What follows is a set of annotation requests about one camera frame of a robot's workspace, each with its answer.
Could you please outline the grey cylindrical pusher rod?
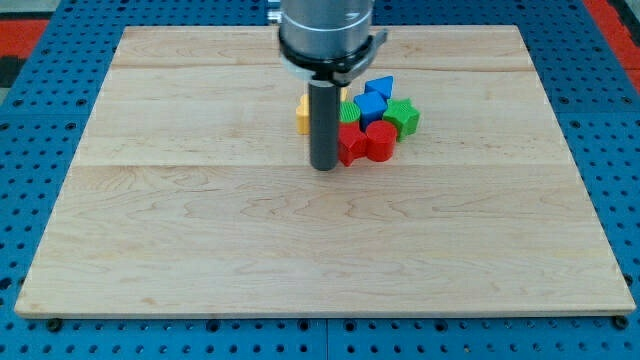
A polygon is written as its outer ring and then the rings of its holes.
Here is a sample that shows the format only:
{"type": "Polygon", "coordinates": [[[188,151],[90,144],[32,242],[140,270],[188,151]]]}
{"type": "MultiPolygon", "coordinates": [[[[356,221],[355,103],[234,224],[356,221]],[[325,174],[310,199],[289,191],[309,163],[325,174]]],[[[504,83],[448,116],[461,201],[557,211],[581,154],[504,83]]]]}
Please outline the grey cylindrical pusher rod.
{"type": "Polygon", "coordinates": [[[313,81],[308,84],[310,164],[319,171],[332,170],[338,162],[340,88],[313,81]]]}

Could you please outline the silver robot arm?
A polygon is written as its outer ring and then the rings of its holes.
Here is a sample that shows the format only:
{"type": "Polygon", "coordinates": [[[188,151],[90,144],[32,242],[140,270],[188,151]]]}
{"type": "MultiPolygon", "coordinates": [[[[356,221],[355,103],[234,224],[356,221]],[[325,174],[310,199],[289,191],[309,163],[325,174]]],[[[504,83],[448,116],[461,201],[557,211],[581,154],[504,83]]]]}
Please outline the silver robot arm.
{"type": "Polygon", "coordinates": [[[282,64],[307,84],[311,166],[329,171],[339,158],[341,90],[373,63],[388,31],[370,32],[373,0],[282,0],[282,64]]]}

